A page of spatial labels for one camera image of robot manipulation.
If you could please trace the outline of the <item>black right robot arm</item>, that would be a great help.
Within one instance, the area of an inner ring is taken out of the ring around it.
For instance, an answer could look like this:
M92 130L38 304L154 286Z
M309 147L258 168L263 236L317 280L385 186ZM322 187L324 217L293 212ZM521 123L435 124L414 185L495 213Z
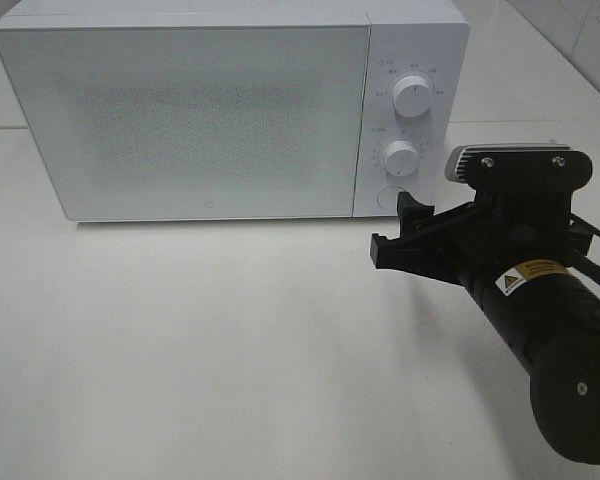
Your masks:
M463 287L530 378L530 403L561 456L600 465L600 299L567 194L479 194L442 213L401 193L400 233L376 234L378 269Z

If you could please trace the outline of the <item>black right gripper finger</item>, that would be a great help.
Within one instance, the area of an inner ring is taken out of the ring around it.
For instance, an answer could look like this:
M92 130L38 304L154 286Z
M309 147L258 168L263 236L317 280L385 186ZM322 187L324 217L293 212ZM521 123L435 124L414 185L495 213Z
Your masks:
M398 237L371 235L370 258L376 269L395 270L444 283L467 286L465 261L453 239L460 221L411 221Z
M397 214L401 235L426 235L445 231L480 215L480 208L467 202L450 210L435 214L435 207L416 201L408 192L397 199Z

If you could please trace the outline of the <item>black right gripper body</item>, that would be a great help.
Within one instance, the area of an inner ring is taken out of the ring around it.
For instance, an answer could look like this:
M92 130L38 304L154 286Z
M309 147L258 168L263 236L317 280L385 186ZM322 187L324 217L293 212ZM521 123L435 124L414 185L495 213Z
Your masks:
M475 215L450 234L461 284L482 290L524 261L548 259L569 266L572 251L586 254L590 233L573 223L571 206L570 193L478 193Z

